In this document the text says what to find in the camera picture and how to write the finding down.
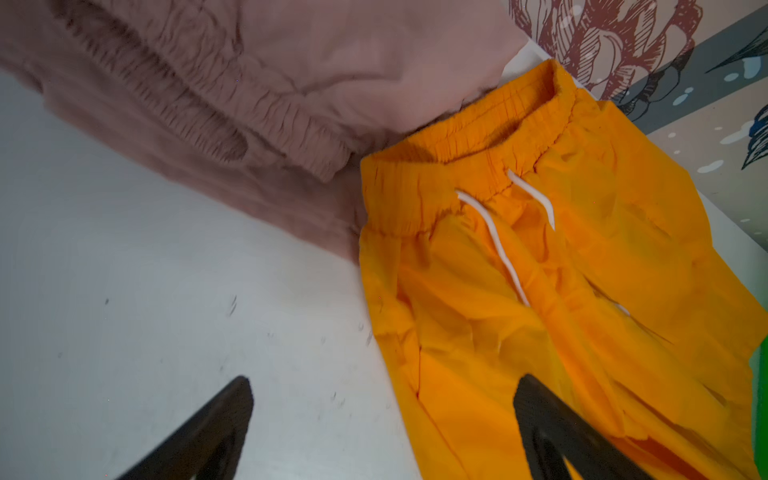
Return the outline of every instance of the orange shorts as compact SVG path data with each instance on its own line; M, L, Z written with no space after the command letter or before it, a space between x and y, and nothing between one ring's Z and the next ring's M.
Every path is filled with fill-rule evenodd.
M687 172L613 104L548 61L362 181L362 281L424 478L530 478L525 373L656 478L758 478L747 361L768 314Z

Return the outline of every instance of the pink garment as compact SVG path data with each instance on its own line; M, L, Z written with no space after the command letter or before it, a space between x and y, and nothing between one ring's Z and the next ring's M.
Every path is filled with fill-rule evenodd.
M355 260L358 159L493 88L527 41L496 0L7 0L0 30L0 64L59 116Z

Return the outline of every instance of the floral pattern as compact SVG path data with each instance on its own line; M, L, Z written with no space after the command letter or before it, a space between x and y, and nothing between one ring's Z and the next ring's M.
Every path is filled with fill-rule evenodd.
M509 0L515 23L631 119L666 97L694 47L696 0Z

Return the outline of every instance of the elastic waistband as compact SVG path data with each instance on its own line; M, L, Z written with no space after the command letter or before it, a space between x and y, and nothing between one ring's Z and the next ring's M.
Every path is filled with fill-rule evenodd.
M486 201L508 188L554 143L571 117L576 87L554 60L497 88L446 121L362 161L368 226L408 236L458 211L456 190Z

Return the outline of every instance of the table surface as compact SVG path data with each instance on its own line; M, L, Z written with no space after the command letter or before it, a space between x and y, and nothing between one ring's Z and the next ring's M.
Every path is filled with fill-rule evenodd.
M255 402L237 478L419 477L354 265L126 161L5 75L0 101L3 477L118 476L237 375ZM707 209L765 305L768 254Z

